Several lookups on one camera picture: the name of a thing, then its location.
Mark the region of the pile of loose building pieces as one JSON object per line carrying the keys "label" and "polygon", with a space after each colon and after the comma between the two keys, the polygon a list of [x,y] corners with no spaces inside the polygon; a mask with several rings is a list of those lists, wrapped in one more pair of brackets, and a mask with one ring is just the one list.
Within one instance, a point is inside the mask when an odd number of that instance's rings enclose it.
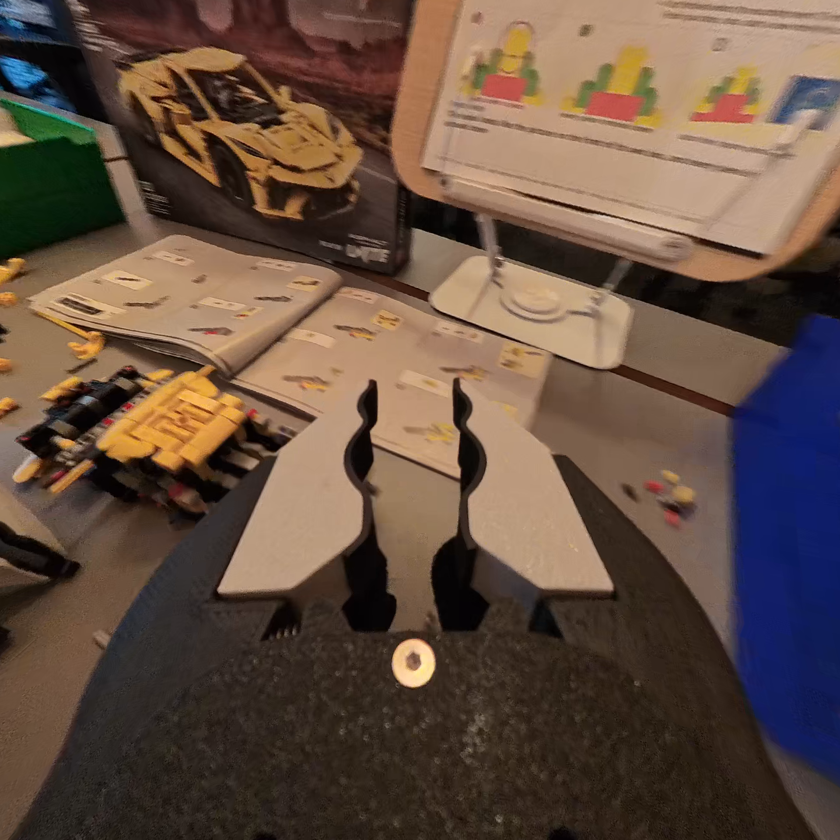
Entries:
{"label": "pile of loose building pieces", "polygon": [[[1,309],[8,309],[12,308],[17,305],[18,298],[16,293],[6,289],[9,283],[13,280],[17,279],[20,276],[24,269],[26,268],[26,263],[24,259],[21,258],[12,258],[9,259],[7,262],[1,265]],[[1,344],[5,342],[5,338],[8,335],[8,329],[1,324]],[[13,363],[11,360],[1,358],[1,374],[5,375],[10,373],[13,369]],[[5,419],[7,415],[10,413],[15,412],[19,408],[18,403],[12,397],[2,396],[1,399],[1,419]]]}

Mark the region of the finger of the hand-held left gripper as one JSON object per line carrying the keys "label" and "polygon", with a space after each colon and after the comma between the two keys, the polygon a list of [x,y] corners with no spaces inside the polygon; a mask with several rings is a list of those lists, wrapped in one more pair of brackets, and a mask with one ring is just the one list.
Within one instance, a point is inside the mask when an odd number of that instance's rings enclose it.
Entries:
{"label": "finger of the hand-held left gripper", "polygon": [[1,489],[1,577],[72,578],[79,568],[47,526]]}

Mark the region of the toy car box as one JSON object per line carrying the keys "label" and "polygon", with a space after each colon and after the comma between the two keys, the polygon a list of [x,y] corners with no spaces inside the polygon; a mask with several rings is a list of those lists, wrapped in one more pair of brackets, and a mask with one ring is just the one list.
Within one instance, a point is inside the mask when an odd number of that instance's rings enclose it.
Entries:
{"label": "toy car box", "polygon": [[65,2],[143,203],[393,276],[411,193],[391,129],[413,2]]}

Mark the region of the partly built yellow toy car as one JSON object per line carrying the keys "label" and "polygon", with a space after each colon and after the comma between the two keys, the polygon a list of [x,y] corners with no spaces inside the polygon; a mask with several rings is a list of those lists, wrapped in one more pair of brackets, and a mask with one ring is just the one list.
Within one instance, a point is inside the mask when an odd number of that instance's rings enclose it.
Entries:
{"label": "partly built yellow toy car", "polygon": [[40,421],[16,443],[12,480],[58,495],[89,482],[195,522],[296,435],[211,382],[214,368],[176,374],[123,366],[106,379],[72,375],[49,388]]}

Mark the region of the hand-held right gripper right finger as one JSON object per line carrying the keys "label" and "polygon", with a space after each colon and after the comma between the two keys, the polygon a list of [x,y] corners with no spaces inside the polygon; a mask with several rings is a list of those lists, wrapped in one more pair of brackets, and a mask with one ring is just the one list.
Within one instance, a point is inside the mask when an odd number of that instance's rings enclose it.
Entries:
{"label": "hand-held right gripper right finger", "polygon": [[458,535],[483,597],[612,597],[615,586],[550,449],[455,380]]}

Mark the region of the printed instruction sheet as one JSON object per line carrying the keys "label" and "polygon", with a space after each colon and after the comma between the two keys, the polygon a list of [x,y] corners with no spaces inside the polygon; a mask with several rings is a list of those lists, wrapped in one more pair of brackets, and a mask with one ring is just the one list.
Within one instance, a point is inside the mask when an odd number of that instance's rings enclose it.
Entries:
{"label": "printed instruction sheet", "polygon": [[423,166],[767,255],[838,97],[838,2],[462,2]]}

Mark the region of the small heap of coloured pins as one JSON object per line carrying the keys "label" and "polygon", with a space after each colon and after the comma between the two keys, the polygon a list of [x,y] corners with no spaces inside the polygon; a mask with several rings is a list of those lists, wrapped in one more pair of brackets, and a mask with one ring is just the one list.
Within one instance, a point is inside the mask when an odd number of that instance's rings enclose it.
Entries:
{"label": "small heap of coloured pins", "polygon": [[684,484],[679,474],[672,470],[663,469],[641,484],[621,481],[618,487],[623,496],[636,505],[645,500],[654,503],[666,526],[671,529],[682,528],[697,509],[695,490]]}

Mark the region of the grey desk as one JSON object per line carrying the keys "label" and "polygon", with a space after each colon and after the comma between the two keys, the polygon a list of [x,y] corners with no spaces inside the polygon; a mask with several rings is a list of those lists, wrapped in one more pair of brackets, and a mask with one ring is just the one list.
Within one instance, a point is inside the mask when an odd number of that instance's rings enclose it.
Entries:
{"label": "grey desk", "polygon": [[[121,224],[26,256],[27,272],[13,286],[24,298],[169,235],[185,235],[244,254],[303,257],[241,239],[170,224],[141,213]],[[379,291],[430,312],[427,294],[474,248],[422,232],[413,258],[396,278],[352,269],[354,287]],[[570,456],[633,519],[684,578],[724,646],[734,652],[729,465],[732,402],[752,390],[781,348],[676,313],[638,303],[626,352],[629,368],[592,371],[553,360],[532,431],[557,454]],[[14,370],[2,374],[2,397],[20,407],[2,420],[2,483],[57,536],[82,568],[71,580],[33,586],[6,598],[2,624],[12,642],[2,654],[2,838],[14,834],[51,770],[79,698],[102,651],[93,640],[111,632],[163,559],[189,533],[154,506],[123,505],[88,484],[59,497],[18,486],[11,472],[25,452],[15,444],[36,422],[39,395],[69,374],[68,333],[33,317],[21,304],[4,310],[10,329],[2,356]],[[697,494],[697,510],[679,529],[665,524],[640,487],[661,469],[672,470]],[[455,483],[403,458],[377,456],[386,513],[418,514],[427,534],[405,549],[377,524],[398,599],[394,629],[419,627],[432,608],[428,573],[432,554],[454,527],[448,505]],[[622,484],[638,489],[634,502]],[[786,789],[820,838],[838,838],[838,786],[768,742]]]}

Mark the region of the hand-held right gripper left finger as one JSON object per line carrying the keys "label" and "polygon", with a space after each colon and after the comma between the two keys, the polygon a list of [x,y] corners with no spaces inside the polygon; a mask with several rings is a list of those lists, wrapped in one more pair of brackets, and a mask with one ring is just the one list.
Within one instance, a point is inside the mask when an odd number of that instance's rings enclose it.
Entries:
{"label": "hand-held right gripper left finger", "polygon": [[222,599],[350,593],[344,559],[371,536],[377,384],[357,381],[277,454],[217,585]]}

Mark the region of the open instruction booklet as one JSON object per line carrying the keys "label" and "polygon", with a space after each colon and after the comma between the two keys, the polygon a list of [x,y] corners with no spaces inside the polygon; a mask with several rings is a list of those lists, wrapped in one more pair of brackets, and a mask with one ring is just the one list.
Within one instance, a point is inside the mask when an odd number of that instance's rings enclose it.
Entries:
{"label": "open instruction booklet", "polygon": [[457,477],[452,385],[530,427],[550,356],[442,319],[328,267],[174,235],[36,293],[30,308],[212,365],[238,389],[317,418],[377,384],[373,444]]}

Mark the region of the document holder stand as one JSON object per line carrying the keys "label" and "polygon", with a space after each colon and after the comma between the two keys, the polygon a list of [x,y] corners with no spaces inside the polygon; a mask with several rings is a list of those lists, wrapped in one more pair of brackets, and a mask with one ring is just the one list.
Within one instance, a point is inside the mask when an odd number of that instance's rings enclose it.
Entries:
{"label": "document holder stand", "polygon": [[838,216],[838,164],[788,238],[759,255],[516,192],[451,182],[424,152],[462,2],[415,2],[392,127],[392,156],[419,196],[476,215],[484,257],[432,294],[439,313],[597,370],[623,362],[632,323],[614,290],[633,264],[709,282],[751,279],[811,250]]}

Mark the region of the green storage bin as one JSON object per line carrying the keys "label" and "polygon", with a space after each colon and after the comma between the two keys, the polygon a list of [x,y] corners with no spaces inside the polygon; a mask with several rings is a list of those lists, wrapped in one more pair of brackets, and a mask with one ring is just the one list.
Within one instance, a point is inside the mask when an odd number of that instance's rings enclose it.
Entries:
{"label": "green storage bin", "polygon": [[94,129],[2,98],[2,260],[124,220]]}

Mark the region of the yellow piece with long rod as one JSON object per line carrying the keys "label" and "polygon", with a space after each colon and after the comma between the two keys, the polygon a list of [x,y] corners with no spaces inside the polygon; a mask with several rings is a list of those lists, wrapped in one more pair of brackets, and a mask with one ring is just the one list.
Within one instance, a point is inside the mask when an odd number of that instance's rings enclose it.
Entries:
{"label": "yellow piece with long rod", "polygon": [[79,361],[91,361],[97,358],[106,346],[105,336],[95,330],[84,330],[76,324],[67,322],[42,311],[34,311],[34,314],[57,327],[72,333],[76,340],[67,343],[68,351]]}

